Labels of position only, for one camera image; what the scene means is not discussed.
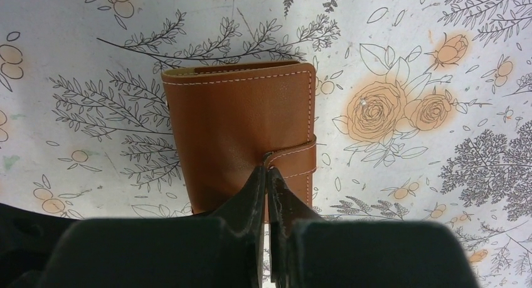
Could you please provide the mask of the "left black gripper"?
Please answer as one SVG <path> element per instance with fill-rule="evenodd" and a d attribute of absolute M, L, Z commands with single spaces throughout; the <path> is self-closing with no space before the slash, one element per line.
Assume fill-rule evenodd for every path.
<path fill-rule="evenodd" d="M 51 275 L 46 265 L 76 219 L 1 205 L 1 287 L 81 287 L 79 271 Z"/>

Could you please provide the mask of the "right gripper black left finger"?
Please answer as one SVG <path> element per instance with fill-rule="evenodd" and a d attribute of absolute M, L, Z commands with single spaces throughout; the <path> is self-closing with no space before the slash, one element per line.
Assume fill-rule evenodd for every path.
<path fill-rule="evenodd" d="M 39 287 L 261 287 L 266 171 L 218 209 L 177 218 L 77 221 Z"/>

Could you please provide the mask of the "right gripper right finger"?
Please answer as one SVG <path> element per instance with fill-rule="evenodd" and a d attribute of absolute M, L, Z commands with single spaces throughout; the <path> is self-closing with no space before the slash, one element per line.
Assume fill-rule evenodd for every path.
<path fill-rule="evenodd" d="M 464 251 L 429 221 L 327 221 L 267 171 L 277 287 L 477 287 Z"/>

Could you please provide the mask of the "brown leather card holder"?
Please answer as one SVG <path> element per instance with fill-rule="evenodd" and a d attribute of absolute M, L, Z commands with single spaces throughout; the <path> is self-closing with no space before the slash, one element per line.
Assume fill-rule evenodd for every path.
<path fill-rule="evenodd" d="M 161 79 L 194 214 L 219 208 L 261 165 L 277 168 L 311 206 L 317 168 L 312 64 L 178 68 Z"/>

